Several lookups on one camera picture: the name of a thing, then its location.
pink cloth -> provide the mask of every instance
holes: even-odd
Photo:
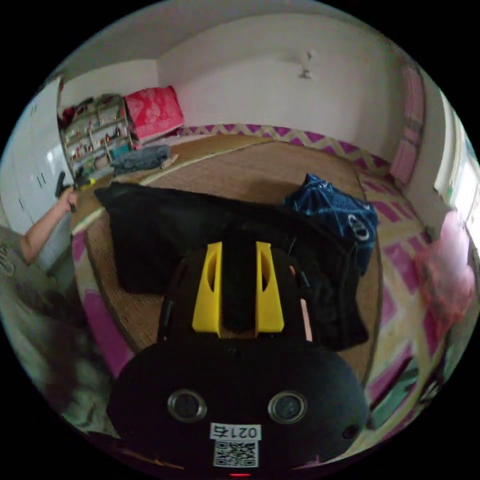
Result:
[[[440,238],[415,257],[420,292],[434,318],[436,340],[463,319],[475,295],[470,239],[457,211],[446,214]]]
[[[402,184],[408,185],[417,161],[417,147],[402,138],[395,154],[390,173]]]
[[[161,137],[184,125],[184,115],[172,86],[146,88],[125,97],[133,132],[141,143]]]
[[[412,177],[419,154],[421,129],[424,124],[425,100],[422,77],[408,64],[402,67],[405,81],[405,126],[403,136],[390,167],[390,174],[407,185]]]

yellow object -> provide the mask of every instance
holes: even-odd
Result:
[[[263,289],[263,278],[266,287]],[[256,242],[255,336],[275,334],[284,329],[284,315],[269,243]]]
[[[222,318],[222,242],[207,247],[200,285],[193,312],[196,332],[216,333],[220,337]]]
[[[82,191],[82,190],[85,190],[85,189],[88,189],[89,187],[91,187],[92,185],[95,184],[95,179],[94,179],[94,178],[89,178],[88,181],[89,181],[89,184],[88,184],[88,185],[82,185],[82,186],[80,187],[80,190],[81,190],[81,191]]]

window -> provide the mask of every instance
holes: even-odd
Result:
[[[480,165],[464,126],[439,89],[445,120],[443,156],[433,188],[457,209],[475,249],[480,251]]]
[[[465,221],[475,248],[480,250],[480,165],[470,140],[462,129],[459,175],[452,194],[453,206]]]

pink curtain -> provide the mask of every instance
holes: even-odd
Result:
[[[406,91],[405,124],[390,173],[400,183],[407,185],[419,155],[425,118],[425,97],[422,77],[415,63],[403,57],[401,70]]]

hand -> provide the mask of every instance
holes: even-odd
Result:
[[[62,212],[67,213],[74,207],[77,206],[77,192],[72,186],[66,188],[64,192],[60,195],[57,201],[57,205],[61,208]]]

